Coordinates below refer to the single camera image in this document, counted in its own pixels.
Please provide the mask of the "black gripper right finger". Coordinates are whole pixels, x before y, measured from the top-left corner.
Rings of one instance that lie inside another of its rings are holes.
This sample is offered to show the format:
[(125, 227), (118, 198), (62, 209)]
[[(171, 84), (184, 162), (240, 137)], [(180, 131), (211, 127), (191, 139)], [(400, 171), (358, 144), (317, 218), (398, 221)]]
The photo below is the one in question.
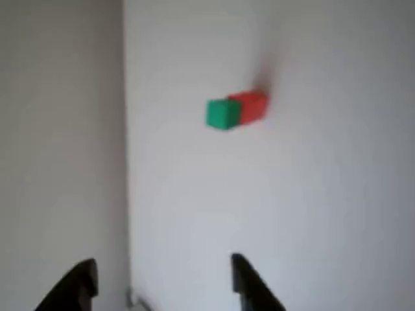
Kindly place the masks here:
[(239, 294), (241, 310), (286, 311), (244, 255), (231, 255), (231, 274), (233, 291)]

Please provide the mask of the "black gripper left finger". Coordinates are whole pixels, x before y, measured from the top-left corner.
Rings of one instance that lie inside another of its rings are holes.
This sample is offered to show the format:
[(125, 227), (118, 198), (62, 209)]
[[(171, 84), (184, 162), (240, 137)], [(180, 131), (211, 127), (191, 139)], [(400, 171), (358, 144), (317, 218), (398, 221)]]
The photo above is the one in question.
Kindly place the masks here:
[(43, 298), (35, 311), (90, 311), (99, 294), (95, 259), (86, 259), (69, 270)]

